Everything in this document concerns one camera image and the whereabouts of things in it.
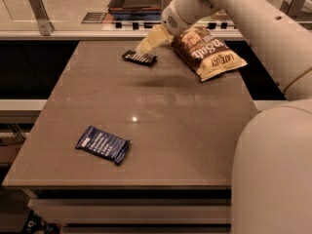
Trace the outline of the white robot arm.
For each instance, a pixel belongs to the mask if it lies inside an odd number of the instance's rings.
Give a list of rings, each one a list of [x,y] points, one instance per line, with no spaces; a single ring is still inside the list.
[[[138,45],[149,52],[197,20],[224,10],[256,62],[243,70],[262,103],[242,131],[233,162],[232,234],[312,234],[312,34],[266,0],[174,0],[162,32]]]

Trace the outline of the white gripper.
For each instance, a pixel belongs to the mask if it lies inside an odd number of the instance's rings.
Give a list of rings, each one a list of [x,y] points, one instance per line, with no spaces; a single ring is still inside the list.
[[[173,35],[191,26],[187,4],[179,0],[172,1],[162,12],[161,23],[155,25],[137,45],[138,54],[148,54],[165,42],[172,43]]]

